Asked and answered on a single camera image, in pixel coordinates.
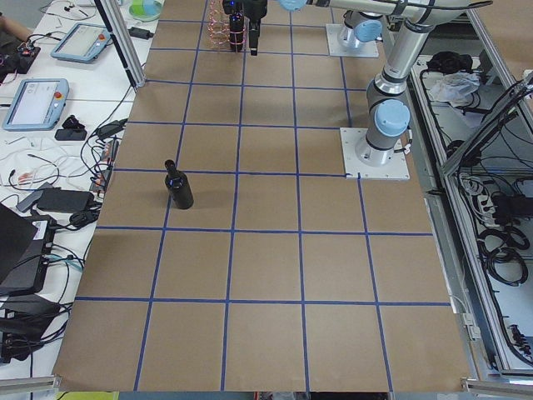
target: blue joint cap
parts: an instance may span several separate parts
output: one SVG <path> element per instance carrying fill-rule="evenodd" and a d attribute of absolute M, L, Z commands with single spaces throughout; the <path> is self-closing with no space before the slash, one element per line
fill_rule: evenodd
<path fill-rule="evenodd" d="M 381 35 L 381 22 L 375 19 L 361 22 L 354 28 L 354 33 L 359 42 L 376 40 Z"/>
<path fill-rule="evenodd" d="M 389 138 L 395 138 L 406 131 L 411 119 L 409 108 L 399 100 L 385 100 L 377 106 L 374 122 L 376 127 Z"/>
<path fill-rule="evenodd" d="M 296 11 L 306 5 L 306 0 L 278 0 L 280 5 L 287 11 Z"/>

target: person's arm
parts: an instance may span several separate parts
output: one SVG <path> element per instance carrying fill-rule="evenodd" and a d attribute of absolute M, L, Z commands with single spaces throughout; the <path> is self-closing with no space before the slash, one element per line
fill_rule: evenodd
<path fill-rule="evenodd" d="M 32 34 L 32 31 L 30 31 L 21 23 L 3 15 L 0 16 L 0 30 L 4 31 L 5 33 L 9 33 L 23 42 L 26 42 L 27 37 Z"/>

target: white mounting plate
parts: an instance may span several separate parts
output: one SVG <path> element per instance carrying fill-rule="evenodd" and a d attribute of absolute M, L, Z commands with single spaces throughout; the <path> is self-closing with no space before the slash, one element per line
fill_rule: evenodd
<path fill-rule="evenodd" d="M 376 42 L 367 42 L 359 48 L 346 48 L 339 43 L 337 35 L 342 29 L 342 25 L 337 23 L 327 23 L 327 46 L 330 49 L 330 56 L 339 57 L 365 57 L 378 58 L 380 53 L 377 51 Z"/>
<path fill-rule="evenodd" d="M 341 141 L 342 154 L 344 156 L 344 172 L 347 179 L 384 179 L 395 181 L 409 180 L 409 170 L 407 169 L 406 156 L 403 152 L 395 152 L 392 160 L 382 167 L 373 167 L 365 164 L 356 155 L 357 141 L 366 135 L 368 129 L 361 127 L 342 127 Z M 402 148 L 401 141 L 398 140 L 394 147 Z"/>

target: tablet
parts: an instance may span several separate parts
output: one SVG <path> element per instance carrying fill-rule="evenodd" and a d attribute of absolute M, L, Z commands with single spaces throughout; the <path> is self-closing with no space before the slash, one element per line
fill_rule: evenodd
<path fill-rule="evenodd" d="M 111 34 L 106 27 L 79 22 L 68 31 L 50 55 L 60 60 L 89 63 L 98 57 L 110 38 Z"/>
<path fill-rule="evenodd" d="M 61 117 L 68 95 L 66 79 L 24 79 L 12 100 L 2 128 L 47 131 Z"/>

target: black bottle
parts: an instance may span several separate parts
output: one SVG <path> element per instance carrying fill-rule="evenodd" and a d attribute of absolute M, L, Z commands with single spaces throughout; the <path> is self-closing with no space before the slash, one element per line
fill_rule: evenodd
<path fill-rule="evenodd" d="M 186 210 L 192 206 L 194 199 L 192 198 L 191 187 L 189 180 L 185 173 L 176 169 L 176 164 L 172 160 L 165 161 L 165 168 L 168 174 L 165 176 L 165 185 L 168 192 L 172 196 L 172 200 L 176 207 Z"/>
<path fill-rule="evenodd" d="M 244 40 L 244 17 L 240 12 L 230 15 L 230 48 L 234 52 L 242 50 Z"/>

